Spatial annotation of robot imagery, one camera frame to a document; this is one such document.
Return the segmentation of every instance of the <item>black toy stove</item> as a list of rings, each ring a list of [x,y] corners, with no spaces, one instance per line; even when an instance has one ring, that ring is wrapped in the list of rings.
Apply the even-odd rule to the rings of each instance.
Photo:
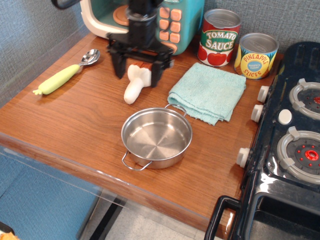
[[[320,43],[292,45],[281,66],[259,92],[253,146],[238,155],[241,199],[218,199],[206,240],[224,209],[235,211],[228,239],[320,240]]]

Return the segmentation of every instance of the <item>silver spoon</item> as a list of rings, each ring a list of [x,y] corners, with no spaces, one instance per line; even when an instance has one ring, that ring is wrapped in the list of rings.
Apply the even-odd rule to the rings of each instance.
[[[41,83],[37,90],[32,91],[35,95],[50,94],[65,84],[73,75],[81,72],[83,66],[94,64],[100,57],[100,51],[91,49],[85,55],[79,64],[71,65],[56,73],[49,79]]]

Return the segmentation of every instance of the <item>yellow spoon handle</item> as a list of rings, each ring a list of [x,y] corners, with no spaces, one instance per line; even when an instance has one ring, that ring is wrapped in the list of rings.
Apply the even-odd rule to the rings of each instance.
[[[78,64],[68,66],[67,68],[56,73],[49,79],[41,83],[37,90],[32,91],[35,95],[38,94],[50,94],[53,91],[60,88],[65,84],[73,75],[75,75],[80,69]]]

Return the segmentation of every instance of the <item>pineapple slices can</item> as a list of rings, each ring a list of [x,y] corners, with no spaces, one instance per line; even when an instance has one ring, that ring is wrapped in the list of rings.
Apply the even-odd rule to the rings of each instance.
[[[269,75],[279,48],[278,41],[264,33],[248,33],[239,42],[234,69],[248,79]]]

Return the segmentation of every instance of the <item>can lid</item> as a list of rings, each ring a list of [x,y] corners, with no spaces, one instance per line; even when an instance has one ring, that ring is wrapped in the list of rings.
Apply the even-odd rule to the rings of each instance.
[[[272,53],[279,48],[279,43],[273,36],[256,32],[244,35],[239,44],[250,52],[260,54]]]
[[[215,8],[204,14],[204,19],[217,29],[234,28],[241,24],[241,19],[234,11]]]

